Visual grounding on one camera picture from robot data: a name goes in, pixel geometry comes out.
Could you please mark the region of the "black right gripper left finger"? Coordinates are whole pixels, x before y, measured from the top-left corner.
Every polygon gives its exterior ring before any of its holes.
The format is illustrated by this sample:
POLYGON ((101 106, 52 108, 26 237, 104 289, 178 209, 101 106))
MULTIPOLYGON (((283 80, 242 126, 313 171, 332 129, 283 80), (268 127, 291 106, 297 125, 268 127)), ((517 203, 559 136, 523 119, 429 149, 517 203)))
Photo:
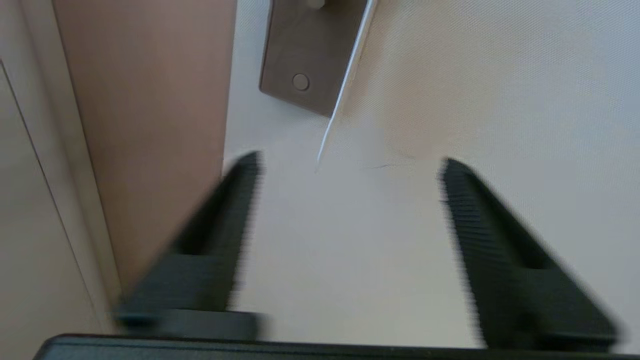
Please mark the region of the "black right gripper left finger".
POLYGON ((135 337, 254 341, 256 313, 230 309, 260 153, 238 158, 177 237, 115 310, 135 337))

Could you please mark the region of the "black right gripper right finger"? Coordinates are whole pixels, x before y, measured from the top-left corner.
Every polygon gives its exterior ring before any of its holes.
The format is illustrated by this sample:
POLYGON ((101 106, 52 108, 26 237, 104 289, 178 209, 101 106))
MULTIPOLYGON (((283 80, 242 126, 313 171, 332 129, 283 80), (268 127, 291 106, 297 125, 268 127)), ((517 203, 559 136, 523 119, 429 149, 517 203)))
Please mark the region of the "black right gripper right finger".
POLYGON ((490 349, 609 351, 618 330, 466 164, 446 158, 445 203, 490 349))

